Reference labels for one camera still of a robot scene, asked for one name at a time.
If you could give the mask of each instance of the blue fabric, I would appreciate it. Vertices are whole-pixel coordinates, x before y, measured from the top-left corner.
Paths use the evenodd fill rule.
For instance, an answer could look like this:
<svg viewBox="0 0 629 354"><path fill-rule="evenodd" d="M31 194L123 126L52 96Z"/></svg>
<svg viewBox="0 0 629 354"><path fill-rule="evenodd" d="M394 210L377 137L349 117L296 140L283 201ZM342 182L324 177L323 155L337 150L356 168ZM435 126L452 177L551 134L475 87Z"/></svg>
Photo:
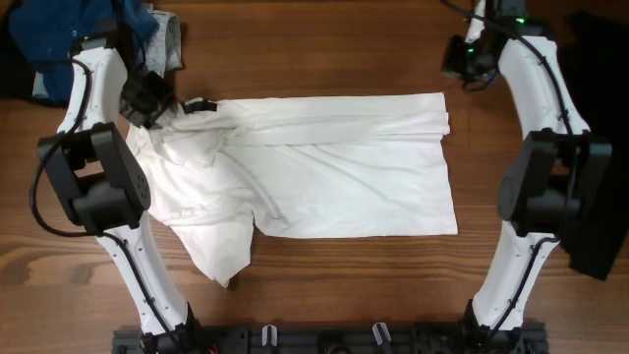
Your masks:
<svg viewBox="0 0 629 354"><path fill-rule="evenodd" d="M157 29L157 21L140 0L30 0L11 14L9 30L30 63L46 62L68 59L76 38L95 34L98 22L111 18L129 25L142 42ZM69 65L53 66L42 74L52 101L70 99Z"/></svg>

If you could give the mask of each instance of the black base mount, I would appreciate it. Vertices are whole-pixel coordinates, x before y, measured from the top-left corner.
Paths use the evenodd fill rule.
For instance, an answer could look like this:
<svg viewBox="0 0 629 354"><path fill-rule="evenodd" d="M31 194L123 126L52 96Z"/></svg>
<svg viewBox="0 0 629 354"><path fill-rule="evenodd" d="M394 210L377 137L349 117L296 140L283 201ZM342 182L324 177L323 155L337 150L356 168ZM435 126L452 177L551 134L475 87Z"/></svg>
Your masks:
<svg viewBox="0 0 629 354"><path fill-rule="evenodd" d="M498 351L483 348L459 348L458 323L416 324L392 327L390 345L378 345L371 327L277 329L272 345L272 330L248 327L206 326L208 339L216 343L215 354L455 354L509 353L547 354L548 344L543 324L527 324L513 349ZM140 354L141 334L137 330L114 331L112 354Z"/></svg>

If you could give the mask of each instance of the white shirt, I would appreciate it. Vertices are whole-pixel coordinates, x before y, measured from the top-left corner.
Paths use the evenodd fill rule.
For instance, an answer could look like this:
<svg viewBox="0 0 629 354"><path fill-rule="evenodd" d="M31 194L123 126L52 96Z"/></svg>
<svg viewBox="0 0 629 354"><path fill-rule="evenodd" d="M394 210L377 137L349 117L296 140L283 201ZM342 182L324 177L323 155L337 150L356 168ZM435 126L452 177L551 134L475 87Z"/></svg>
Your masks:
<svg viewBox="0 0 629 354"><path fill-rule="evenodd" d="M256 226L294 238L456 234L442 93L223 100L128 144L149 213L224 286Z"/></svg>

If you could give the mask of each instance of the black cloth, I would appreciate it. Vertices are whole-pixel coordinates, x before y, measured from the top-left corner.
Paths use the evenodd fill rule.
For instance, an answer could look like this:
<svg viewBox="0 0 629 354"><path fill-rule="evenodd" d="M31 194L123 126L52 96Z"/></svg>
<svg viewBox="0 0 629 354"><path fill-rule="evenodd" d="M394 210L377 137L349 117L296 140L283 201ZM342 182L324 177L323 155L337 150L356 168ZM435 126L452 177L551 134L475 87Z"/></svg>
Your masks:
<svg viewBox="0 0 629 354"><path fill-rule="evenodd" d="M613 153L590 219L561 245L573 269L606 279L629 231L629 27L585 11L566 21L577 42L559 49L561 71L577 110L593 134L609 139Z"/></svg>
<svg viewBox="0 0 629 354"><path fill-rule="evenodd" d="M9 15L21 5L22 1L12 1L0 21L0 98L18 98L45 106L63 105L32 97L35 70L9 33Z"/></svg>

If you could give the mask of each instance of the wood grain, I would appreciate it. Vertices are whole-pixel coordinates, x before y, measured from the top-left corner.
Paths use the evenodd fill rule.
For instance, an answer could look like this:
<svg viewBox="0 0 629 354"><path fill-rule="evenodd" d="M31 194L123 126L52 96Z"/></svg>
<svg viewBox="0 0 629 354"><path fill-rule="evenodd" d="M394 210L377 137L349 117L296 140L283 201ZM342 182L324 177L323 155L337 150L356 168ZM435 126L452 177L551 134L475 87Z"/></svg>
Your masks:
<svg viewBox="0 0 629 354"><path fill-rule="evenodd" d="M491 262L500 222L495 194L521 140L503 81L469 95L439 73L463 33L437 1L161 1L184 24L182 99L444 91L452 133L443 141L460 233L439 237L290 240L257 234L235 290L206 279L177 237L153 222L171 276L208 325L369 325L459 319ZM560 41L561 17L587 7L628 21L623 1L530 1ZM48 235L27 205L39 137L63 110L0 101L0 352L106 353L111 331L138 315L115 266L91 239ZM65 220L47 181L39 204ZM546 322L553 353L629 352L629 249L607 282L546 262L527 317Z"/></svg>

